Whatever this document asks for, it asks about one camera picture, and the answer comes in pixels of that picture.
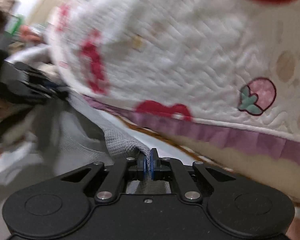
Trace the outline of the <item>red bear quilted blanket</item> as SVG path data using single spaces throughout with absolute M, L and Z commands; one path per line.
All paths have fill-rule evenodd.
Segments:
M 300 165 L 300 0 L 66 0 L 47 35 L 96 108 Z

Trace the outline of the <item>checkered bed sheet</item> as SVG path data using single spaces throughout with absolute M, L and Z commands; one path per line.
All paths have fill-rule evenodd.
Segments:
M 143 129 L 138 126 L 134 127 L 132 123 L 126 123 L 125 119 L 120 119 L 119 116 L 112 115 L 111 113 L 102 110 L 98 110 L 98 113 L 116 127 L 145 144 L 148 148 L 156 148 L 159 157 L 174 157 L 181 160 L 181 162 L 186 165 L 190 165 L 194 161 L 203 161 L 204 163 L 221 167 L 226 171 L 233 171 L 230 168 L 219 165 L 210 158 L 196 154 L 193 150 L 185 146 L 179 146 L 149 129 Z

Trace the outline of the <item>grey waffle knit shirt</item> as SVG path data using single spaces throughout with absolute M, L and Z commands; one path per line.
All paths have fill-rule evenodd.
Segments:
M 52 100 L 34 113 L 25 139 L 4 149 L 0 157 L 0 199 L 35 183 L 101 161 L 144 154 L 150 149 L 104 118 L 77 94 Z

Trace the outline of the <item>grey bunny plush toy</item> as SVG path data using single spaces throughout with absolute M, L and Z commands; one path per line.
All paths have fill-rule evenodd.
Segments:
M 40 44 L 43 42 L 42 36 L 34 33 L 28 25 L 22 25 L 19 28 L 20 39 L 23 42 L 30 42 L 34 44 Z

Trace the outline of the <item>green plastic bag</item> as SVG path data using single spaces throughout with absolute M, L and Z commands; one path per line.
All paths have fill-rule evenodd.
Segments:
M 20 26 L 23 24 L 24 17 L 23 15 L 12 15 L 8 19 L 7 24 L 5 25 L 5 32 L 11 34 L 12 36 L 18 32 Z

